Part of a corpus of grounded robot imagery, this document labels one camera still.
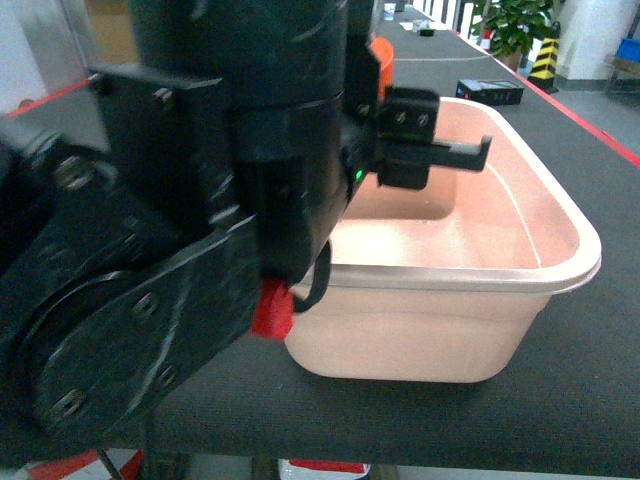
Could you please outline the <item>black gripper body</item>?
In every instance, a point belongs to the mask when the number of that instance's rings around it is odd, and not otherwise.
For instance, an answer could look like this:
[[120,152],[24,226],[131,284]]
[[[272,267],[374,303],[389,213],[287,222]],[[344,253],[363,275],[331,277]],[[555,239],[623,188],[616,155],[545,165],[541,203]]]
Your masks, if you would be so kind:
[[232,1],[219,66],[239,199],[255,231],[242,249],[254,282],[298,282],[329,237],[375,145],[377,1]]

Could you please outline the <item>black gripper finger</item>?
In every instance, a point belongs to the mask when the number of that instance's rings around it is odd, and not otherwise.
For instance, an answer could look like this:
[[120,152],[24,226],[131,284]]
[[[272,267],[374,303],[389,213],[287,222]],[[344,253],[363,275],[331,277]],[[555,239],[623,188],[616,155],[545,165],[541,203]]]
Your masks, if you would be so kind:
[[492,137],[479,144],[435,138],[440,96],[425,89],[388,86],[377,116],[375,173],[380,186],[408,190],[426,188],[433,166],[484,170]]

